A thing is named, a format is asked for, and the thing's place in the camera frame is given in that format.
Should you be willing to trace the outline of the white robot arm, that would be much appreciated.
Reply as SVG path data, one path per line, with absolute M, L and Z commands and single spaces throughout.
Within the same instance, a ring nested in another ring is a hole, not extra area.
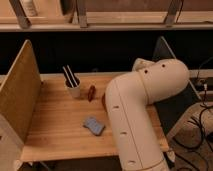
M 105 103 L 124 171 L 169 171 L 146 106 L 182 92 L 189 82 L 187 66 L 164 59 L 112 79 Z

